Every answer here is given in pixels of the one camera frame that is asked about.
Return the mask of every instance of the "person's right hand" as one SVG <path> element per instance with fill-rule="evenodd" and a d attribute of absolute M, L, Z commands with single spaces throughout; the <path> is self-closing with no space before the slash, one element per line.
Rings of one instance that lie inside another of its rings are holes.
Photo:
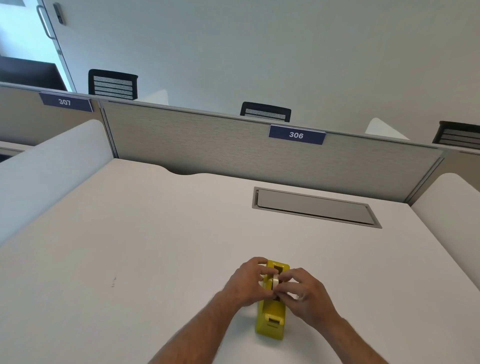
<path fill-rule="evenodd" d="M 292 278 L 298 283 L 289 282 Z M 320 333 L 341 320 L 325 286 L 305 269 L 286 270 L 278 275 L 278 280 L 282 283 L 274 288 L 277 296 L 295 316 Z M 298 295 L 298 299 L 294 299 L 288 292 Z"/>

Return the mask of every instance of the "blue sign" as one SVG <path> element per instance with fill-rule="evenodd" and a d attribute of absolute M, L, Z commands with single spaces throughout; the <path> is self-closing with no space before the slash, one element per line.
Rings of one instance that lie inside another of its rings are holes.
<path fill-rule="evenodd" d="M 280 125 L 270 125 L 270 132 L 268 133 L 269 138 L 294 140 L 296 142 L 320 145 L 324 143 L 325 136 L 325 132 Z"/>
<path fill-rule="evenodd" d="M 88 98 L 46 94 L 45 92 L 39 92 L 38 94 L 40 95 L 44 105 L 93 112 L 92 103 Z"/>

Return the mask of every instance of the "person's left hand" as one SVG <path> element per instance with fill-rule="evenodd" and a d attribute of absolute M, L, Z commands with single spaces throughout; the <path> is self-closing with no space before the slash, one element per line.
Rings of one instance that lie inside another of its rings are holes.
<path fill-rule="evenodd" d="M 259 281 L 263 280 L 262 274 L 278 274 L 275 268 L 259 265 L 266 262 L 266 258 L 257 256 L 243 263 L 233 273 L 222 290 L 239 309 L 250 306 L 255 302 L 275 297 L 272 290 L 267 290 L 258 284 Z"/>

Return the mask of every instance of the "black monitor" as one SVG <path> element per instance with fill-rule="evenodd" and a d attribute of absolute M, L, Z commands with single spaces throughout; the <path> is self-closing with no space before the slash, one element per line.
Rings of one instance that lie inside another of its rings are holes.
<path fill-rule="evenodd" d="M 67 91 L 56 64 L 0 56 L 0 81 Z"/>

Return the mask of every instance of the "tape roll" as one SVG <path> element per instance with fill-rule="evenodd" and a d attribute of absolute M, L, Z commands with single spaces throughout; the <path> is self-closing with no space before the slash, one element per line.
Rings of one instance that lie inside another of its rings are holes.
<path fill-rule="evenodd" d="M 278 274 L 274 274 L 272 279 L 272 289 L 278 286 Z"/>

